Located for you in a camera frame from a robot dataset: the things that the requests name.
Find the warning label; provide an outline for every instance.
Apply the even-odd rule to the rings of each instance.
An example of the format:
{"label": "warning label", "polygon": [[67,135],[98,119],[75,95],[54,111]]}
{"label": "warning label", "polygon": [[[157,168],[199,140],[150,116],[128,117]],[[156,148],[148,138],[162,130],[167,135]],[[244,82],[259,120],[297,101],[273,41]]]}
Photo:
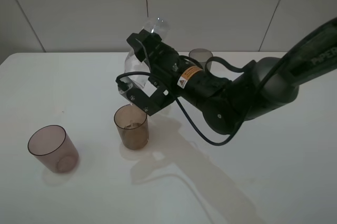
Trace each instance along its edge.
{"label": "warning label", "polygon": [[188,80],[197,72],[202,71],[201,68],[197,67],[197,66],[192,66],[189,67],[187,70],[185,70],[185,72],[180,76],[177,85],[181,88],[185,88],[186,83],[188,82]]}

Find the white wall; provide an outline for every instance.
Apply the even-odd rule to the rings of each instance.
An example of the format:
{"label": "white wall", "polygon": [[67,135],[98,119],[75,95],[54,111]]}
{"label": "white wall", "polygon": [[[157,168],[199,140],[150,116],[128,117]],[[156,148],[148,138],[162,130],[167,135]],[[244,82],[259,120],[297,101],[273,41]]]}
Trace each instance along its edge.
{"label": "white wall", "polygon": [[0,64],[25,51],[43,50],[15,0],[0,0]]}
{"label": "white wall", "polygon": [[288,51],[334,17],[337,17],[337,0],[281,0],[261,50]]}
{"label": "white wall", "polygon": [[48,52],[126,51],[146,0],[18,0]]}
{"label": "white wall", "polygon": [[150,16],[168,19],[179,51],[258,51],[278,0],[148,0]]}
{"label": "white wall", "polygon": [[[47,52],[127,51],[126,38],[139,31],[147,12],[168,19],[171,31],[166,41],[179,51],[197,47],[213,51],[258,51],[260,47],[262,51],[287,51],[308,32],[337,16],[335,0],[18,2]],[[16,1],[0,0],[0,4],[4,6],[0,20],[2,57],[42,51]]]}

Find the clear plastic bottle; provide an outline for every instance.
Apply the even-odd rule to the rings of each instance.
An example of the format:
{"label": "clear plastic bottle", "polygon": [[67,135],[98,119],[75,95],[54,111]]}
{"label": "clear plastic bottle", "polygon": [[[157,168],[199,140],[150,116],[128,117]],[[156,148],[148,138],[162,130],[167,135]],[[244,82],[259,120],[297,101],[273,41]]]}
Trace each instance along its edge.
{"label": "clear plastic bottle", "polygon": [[[169,32],[169,24],[167,21],[163,20],[160,17],[149,18],[143,25],[143,28],[150,33],[158,34],[162,40],[164,40]],[[150,72],[147,65],[144,62],[140,62],[133,49],[131,49],[124,62],[124,73],[133,72],[133,71],[143,71]],[[130,78],[140,87],[144,88],[146,85],[148,76],[146,75],[133,75]]]}

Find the screw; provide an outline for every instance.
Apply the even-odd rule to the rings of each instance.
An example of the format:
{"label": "screw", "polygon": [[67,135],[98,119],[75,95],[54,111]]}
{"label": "screw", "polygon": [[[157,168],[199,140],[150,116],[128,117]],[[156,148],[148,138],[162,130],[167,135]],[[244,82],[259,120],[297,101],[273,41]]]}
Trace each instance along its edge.
{"label": "screw", "polygon": [[174,63],[174,65],[172,66],[172,70],[173,70],[174,72],[177,72],[178,66],[177,66],[176,63]]}

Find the black cable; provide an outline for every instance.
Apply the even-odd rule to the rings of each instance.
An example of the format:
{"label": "black cable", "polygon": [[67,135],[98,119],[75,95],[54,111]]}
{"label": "black cable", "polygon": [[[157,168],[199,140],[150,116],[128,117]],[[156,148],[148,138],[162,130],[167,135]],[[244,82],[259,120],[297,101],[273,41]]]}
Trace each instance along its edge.
{"label": "black cable", "polygon": [[226,140],[222,141],[222,142],[214,142],[211,141],[210,139],[208,139],[206,136],[204,136],[204,134],[199,130],[199,128],[194,124],[194,122],[192,121],[192,119],[190,118],[190,116],[188,115],[188,113],[186,112],[185,108],[183,107],[183,105],[181,104],[181,102],[179,101],[178,97],[170,90],[170,88],[156,75],[152,74],[152,73],[147,73],[147,72],[141,72],[141,71],[135,71],[135,72],[128,72],[128,73],[124,73],[121,74],[119,76],[117,76],[116,78],[116,82],[118,85],[123,85],[125,84],[123,81],[121,81],[121,78],[126,77],[126,76],[131,76],[131,75],[147,75],[147,76],[151,76],[152,78],[156,79],[160,84],[162,84],[168,91],[168,93],[173,97],[173,99],[177,102],[178,106],[180,107],[180,109],[182,110],[182,112],[184,113],[184,115],[186,116],[187,120],[189,121],[189,123],[191,124],[191,126],[193,127],[193,129],[200,135],[200,137],[202,139],[204,139],[207,143],[213,145],[213,146],[223,146],[227,143],[229,143],[233,137],[236,135],[236,133],[238,132],[238,130],[240,129],[241,125],[243,124],[247,114],[249,113],[249,110],[251,109],[252,105],[254,104],[254,101],[257,97],[257,95],[259,94],[259,92],[262,90],[262,88],[264,87],[264,85],[266,84],[266,82],[277,72],[277,70],[283,65],[283,63],[288,59],[288,56],[284,56],[282,57],[273,67],[272,69],[268,72],[268,74],[262,79],[262,81],[259,83],[259,85],[256,87],[256,90],[253,94],[253,97],[249,103],[249,105],[247,106],[246,111],[241,115],[239,122],[236,124],[236,126],[234,127],[233,132],[227,137]]}
{"label": "black cable", "polygon": [[214,56],[214,57],[209,58],[206,61],[206,65],[205,65],[206,74],[211,74],[210,71],[209,71],[209,69],[208,69],[208,67],[207,67],[207,64],[209,62],[219,62],[220,64],[222,64],[223,66],[225,66],[228,70],[230,70],[232,72],[235,72],[235,73],[243,73],[245,71],[245,67],[243,67],[243,68],[235,67],[235,66],[231,65],[225,59],[222,59],[221,57]]}

